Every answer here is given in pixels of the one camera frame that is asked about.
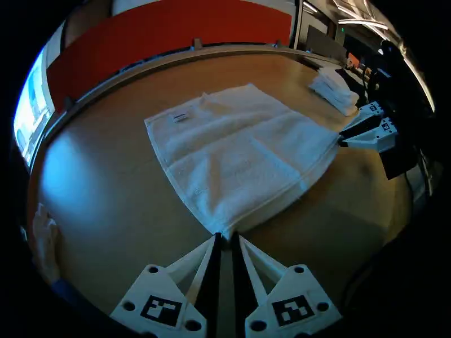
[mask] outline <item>folded white towel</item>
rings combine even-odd
[[[337,133],[251,84],[203,94],[145,124],[180,199],[226,238],[293,203],[337,152]]]
[[[310,88],[329,101],[342,114],[349,116],[355,113],[359,95],[349,89],[346,81],[335,69],[323,67],[318,70],[318,73]]]

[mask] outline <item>wooden table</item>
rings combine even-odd
[[[349,118],[307,88],[315,76],[277,55],[201,60],[139,79],[76,116],[38,156],[29,196],[30,213],[38,198],[59,224],[63,276],[110,313],[146,264],[168,265],[211,236],[162,171],[145,118],[253,83],[339,131]],[[376,152],[342,148],[308,193],[245,237],[285,265],[307,264],[338,302],[350,274],[409,212],[403,178],[387,181]]]

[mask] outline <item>white plastic bracket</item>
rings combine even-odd
[[[258,307],[246,318],[246,337],[312,335],[341,318],[340,313],[305,265],[285,267],[240,236],[240,249]],[[276,282],[269,293],[254,266]]]
[[[214,241],[213,236],[167,268],[147,265],[110,317],[137,333],[159,338],[206,337],[207,322],[194,304]],[[198,266],[184,295],[176,284]]]
[[[365,131],[354,137],[343,140],[347,146],[352,148],[373,149],[378,153],[385,152],[396,145],[396,136],[398,131],[389,117],[384,117],[384,111],[377,102],[372,102],[359,109],[356,118],[348,124],[343,131],[363,123],[365,120],[378,115],[381,116],[379,126]]]

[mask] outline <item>red wall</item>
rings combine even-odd
[[[55,109],[79,99],[124,66],[202,43],[289,44],[291,16],[241,0],[161,0],[110,17],[92,28],[47,69]]]

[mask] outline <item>person's hand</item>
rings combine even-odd
[[[56,263],[55,245],[59,229],[55,220],[49,217],[44,205],[39,204],[33,219],[33,235],[36,242],[37,265],[41,274],[50,282],[60,278]]]

